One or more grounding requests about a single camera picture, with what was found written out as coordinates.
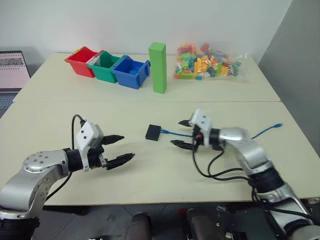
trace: floor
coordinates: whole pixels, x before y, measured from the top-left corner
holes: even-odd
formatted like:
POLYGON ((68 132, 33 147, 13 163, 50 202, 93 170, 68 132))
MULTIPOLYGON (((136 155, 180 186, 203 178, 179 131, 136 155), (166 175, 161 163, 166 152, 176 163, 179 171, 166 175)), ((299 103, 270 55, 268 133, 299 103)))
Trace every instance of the floor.
POLYGON ((104 240, 124 240, 127 227, 134 214, 145 212, 151 217, 153 240, 185 240, 180 209, 197 208, 217 222, 222 232, 246 232, 249 240, 274 240, 264 213, 248 208, 229 213, 224 204, 167 203, 92 206, 85 216, 54 211, 43 211, 40 227, 34 240, 87 240, 103 236, 104 240))

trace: red bin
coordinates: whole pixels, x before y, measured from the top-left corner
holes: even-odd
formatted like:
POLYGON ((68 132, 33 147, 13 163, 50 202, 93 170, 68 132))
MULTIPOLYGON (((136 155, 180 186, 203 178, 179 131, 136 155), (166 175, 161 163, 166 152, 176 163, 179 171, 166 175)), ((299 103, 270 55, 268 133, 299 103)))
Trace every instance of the red bin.
POLYGON ((91 51, 89 48, 83 46, 64 61, 71 65, 76 74, 94 78, 95 74, 91 68, 87 67, 87 63, 99 54, 100 52, 91 51))

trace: gray wall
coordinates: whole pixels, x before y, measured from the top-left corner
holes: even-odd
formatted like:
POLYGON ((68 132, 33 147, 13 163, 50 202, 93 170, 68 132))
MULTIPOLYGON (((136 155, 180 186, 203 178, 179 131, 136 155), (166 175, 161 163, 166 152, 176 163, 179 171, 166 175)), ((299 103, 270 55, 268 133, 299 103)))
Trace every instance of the gray wall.
POLYGON ((319 0, 292 1, 259 67, 320 155, 319 0))

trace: robotic arm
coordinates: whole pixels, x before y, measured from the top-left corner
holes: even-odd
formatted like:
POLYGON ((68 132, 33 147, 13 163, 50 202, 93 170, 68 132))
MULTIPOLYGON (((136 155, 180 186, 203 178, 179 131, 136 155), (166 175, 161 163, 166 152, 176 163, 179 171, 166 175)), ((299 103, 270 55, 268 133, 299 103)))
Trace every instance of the robotic arm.
POLYGON ((104 136, 98 125, 83 120, 76 135, 79 149, 40 151, 28 156, 0 193, 0 240, 31 239, 49 190, 57 180, 75 171, 99 167, 111 170, 130 161, 135 154, 127 153, 110 161, 102 156, 102 145, 123 138, 104 136))
POLYGON ((237 161, 249 177, 250 185, 255 189, 255 195, 265 206, 267 220, 277 236, 291 240, 320 239, 320 227, 307 217, 310 215, 308 210, 282 180, 264 149, 245 129, 212 128, 211 120, 202 109, 197 109, 190 120, 183 120, 180 124, 193 127, 193 142, 196 144, 171 141, 178 147, 197 151, 199 145, 204 145, 216 150, 229 147, 234 151, 237 161))

